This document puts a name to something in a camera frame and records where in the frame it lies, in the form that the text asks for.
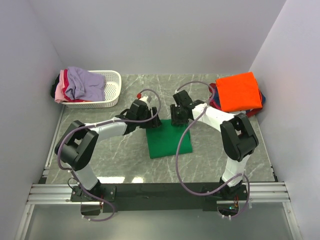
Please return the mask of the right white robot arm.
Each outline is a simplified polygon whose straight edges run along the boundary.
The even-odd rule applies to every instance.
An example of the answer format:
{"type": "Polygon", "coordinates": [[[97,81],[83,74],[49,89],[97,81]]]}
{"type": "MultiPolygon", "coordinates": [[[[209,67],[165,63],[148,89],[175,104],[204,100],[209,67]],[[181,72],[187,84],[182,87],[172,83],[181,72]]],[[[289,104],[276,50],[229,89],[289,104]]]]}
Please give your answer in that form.
{"type": "Polygon", "coordinates": [[[171,123],[173,125],[188,124],[179,139],[175,154],[175,171],[179,183],[187,192],[195,196],[208,196],[219,192],[222,198],[232,199],[241,188],[243,178],[247,179],[244,174],[247,161],[259,145],[258,137],[248,116],[244,113],[223,112],[201,100],[193,101],[185,90],[177,91],[173,99],[175,104],[170,106],[171,123]],[[220,132],[223,150],[227,155],[220,186],[204,193],[189,189],[183,183],[178,167],[180,147],[185,135],[196,122],[204,123],[220,132]]]}

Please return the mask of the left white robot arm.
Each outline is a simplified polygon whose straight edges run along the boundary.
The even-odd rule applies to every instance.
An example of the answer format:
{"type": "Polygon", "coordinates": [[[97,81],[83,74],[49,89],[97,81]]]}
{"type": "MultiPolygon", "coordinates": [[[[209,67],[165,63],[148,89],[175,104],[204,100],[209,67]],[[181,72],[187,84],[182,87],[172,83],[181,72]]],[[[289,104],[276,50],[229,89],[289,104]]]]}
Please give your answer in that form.
{"type": "Polygon", "coordinates": [[[90,160],[99,141],[125,136],[137,128],[152,129],[161,126],[157,107],[150,107],[146,97],[136,99],[130,108],[115,117],[97,123],[75,120],[55,147],[55,154],[71,171],[88,201],[104,196],[101,182],[94,174],[90,160]]]}

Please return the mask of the green t shirt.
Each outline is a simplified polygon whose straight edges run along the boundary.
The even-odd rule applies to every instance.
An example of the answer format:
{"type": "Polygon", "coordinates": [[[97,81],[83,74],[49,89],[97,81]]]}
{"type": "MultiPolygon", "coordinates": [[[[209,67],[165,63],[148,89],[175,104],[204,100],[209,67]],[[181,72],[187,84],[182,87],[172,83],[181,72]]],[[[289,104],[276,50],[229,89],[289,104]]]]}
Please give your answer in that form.
{"type": "Polygon", "coordinates": [[[181,136],[188,124],[172,125],[170,119],[162,119],[161,126],[146,129],[146,139],[151,159],[174,156],[181,136]]]}

